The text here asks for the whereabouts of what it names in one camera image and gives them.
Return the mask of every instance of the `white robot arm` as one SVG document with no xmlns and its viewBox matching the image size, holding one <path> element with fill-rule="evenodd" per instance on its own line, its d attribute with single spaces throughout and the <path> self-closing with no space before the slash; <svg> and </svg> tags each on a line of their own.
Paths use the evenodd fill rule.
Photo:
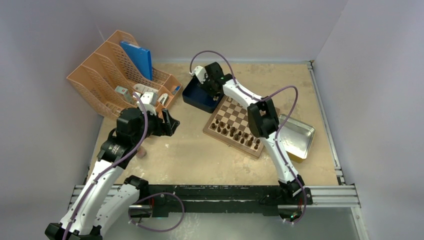
<svg viewBox="0 0 424 240">
<path fill-rule="evenodd" d="M 180 125 L 179 121 L 169 115 L 167 109 L 162 110 L 163 119 L 157 116 L 154 107 L 157 99 L 155 93 L 146 92 L 141 97 L 138 94 L 138 97 L 140 101 L 137 101 L 137 105 L 146 110 L 147 118 L 143 117 L 139 108 L 126 108 L 121 112 L 116 120 L 116 128 L 101 145 L 92 174 L 77 200 L 59 223 L 50 223 L 45 230 L 50 240 L 101 240 L 128 206 L 145 197 L 141 193 L 148 192 L 146 188 L 149 183 L 136 176 L 130 176 L 118 193 L 102 206 L 112 185 L 136 154 L 133 149 L 137 147 L 145 132 L 145 119 L 148 121 L 146 137 L 172 136 Z M 131 155 L 124 159 L 123 156 L 127 154 Z"/>
<path fill-rule="evenodd" d="M 216 98 L 216 96 L 224 94 L 247 109 L 250 131 L 262 141 L 267 149 L 275 165 L 281 187 L 286 191 L 288 197 L 297 195 L 302 190 L 304 183 L 285 151 L 281 136 L 277 135 L 279 123 L 272 100 L 260 101 L 263 99 L 261 96 L 245 88 L 239 81 L 233 79 L 231 74 L 224 75 L 217 62 L 205 67 L 197 66 L 190 74 L 193 78 L 198 79 L 199 87 L 209 96 Z"/>
<path fill-rule="evenodd" d="M 250 105 L 256 104 L 258 101 L 252 99 L 251 97 L 248 97 L 245 93 L 241 92 L 239 88 L 241 88 L 244 92 L 249 93 L 251 96 L 253 96 L 256 99 L 261 99 L 262 97 L 259 95 L 254 94 L 247 88 L 245 88 L 243 85 L 239 83 L 239 81 L 229 80 L 227 81 L 223 86 L 223 93 L 224 95 L 236 100 L 243 108 L 247 109 Z M 269 156 L 272 159 L 272 162 L 275 165 L 275 168 L 277 170 L 278 179 L 282 183 L 290 183 L 295 178 L 293 177 L 293 174 L 289 171 L 289 168 L 293 170 L 293 172 L 297 175 L 298 171 L 293 166 L 292 162 L 290 161 L 289 155 L 287 154 L 286 150 L 284 149 L 284 146 L 282 144 L 281 136 L 276 136 L 277 132 L 273 132 L 269 135 L 268 138 L 265 137 L 259 137 L 260 141 L 265 146 L 266 150 L 269 153 Z M 275 139 L 278 139 L 278 146 L 280 147 L 282 153 L 284 154 L 284 158 L 287 160 L 288 165 L 285 164 L 282 157 L 280 156 L 277 146 L 275 144 Z"/>
</svg>

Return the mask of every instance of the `white panel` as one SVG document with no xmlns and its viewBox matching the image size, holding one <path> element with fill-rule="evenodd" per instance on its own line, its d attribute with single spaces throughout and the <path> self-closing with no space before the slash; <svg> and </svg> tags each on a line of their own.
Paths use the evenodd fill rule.
<svg viewBox="0 0 424 240">
<path fill-rule="evenodd" d="M 350 0 L 314 65 L 374 240 L 424 234 L 423 13 L 422 0 Z"/>
<path fill-rule="evenodd" d="M 154 61 L 215 50 L 236 61 L 315 59 L 347 0 L 88 0 L 105 38 L 120 29 Z M 218 59 L 212 54 L 198 58 Z"/>
<path fill-rule="evenodd" d="M 101 118 L 66 76 L 101 42 L 79 0 L 0 2 L 2 239 L 45 239 L 82 183 Z"/>
</svg>

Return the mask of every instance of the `silver tray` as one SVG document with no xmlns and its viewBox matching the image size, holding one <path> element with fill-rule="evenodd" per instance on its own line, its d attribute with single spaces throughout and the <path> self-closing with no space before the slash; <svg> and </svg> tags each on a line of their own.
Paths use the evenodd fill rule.
<svg viewBox="0 0 424 240">
<path fill-rule="evenodd" d="M 280 124 L 287 115 L 278 116 Z M 306 159 L 314 138 L 315 128 L 304 122 L 289 118 L 280 131 L 285 150 L 301 159 Z"/>
</svg>

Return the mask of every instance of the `floor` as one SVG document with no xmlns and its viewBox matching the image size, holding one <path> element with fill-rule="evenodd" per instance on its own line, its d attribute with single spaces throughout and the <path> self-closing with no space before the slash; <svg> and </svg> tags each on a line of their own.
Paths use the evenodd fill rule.
<svg viewBox="0 0 424 240">
<path fill-rule="evenodd" d="M 188 63 L 158 63 L 155 68 L 173 74 L 184 86 L 188 84 Z M 228 67 L 221 63 L 225 73 Z M 252 92 L 267 96 L 286 85 L 295 85 L 299 99 L 292 117 L 315 128 L 315 136 L 308 157 L 290 155 L 294 167 L 306 185 L 338 185 L 334 161 L 317 101 L 314 85 L 306 64 L 234 64 L 234 74 Z M 287 90 L 275 97 L 273 102 L 281 113 L 287 113 L 294 100 L 294 91 Z M 126 177 L 136 175 L 150 184 L 176 185 L 277 185 L 278 178 L 266 149 L 255 159 L 237 149 L 204 134 L 203 127 L 210 113 L 183 102 L 182 96 L 169 108 L 171 116 L 181 122 L 172 137 L 146 139 L 143 147 L 147 155 L 134 157 L 127 169 L 116 181 L 122 184 Z M 103 120 L 92 164 L 100 145 L 116 126 L 115 121 Z"/>
</svg>

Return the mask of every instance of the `chessboard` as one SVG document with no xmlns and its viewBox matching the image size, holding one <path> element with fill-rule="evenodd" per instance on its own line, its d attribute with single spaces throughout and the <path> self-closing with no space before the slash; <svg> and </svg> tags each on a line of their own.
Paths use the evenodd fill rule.
<svg viewBox="0 0 424 240">
<path fill-rule="evenodd" d="M 261 140 L 253 136 L 249 129 L 248 111 L 228 96 L 222 98 L 203 132 L 257 159 L 264 148 Z"/>
</svg>

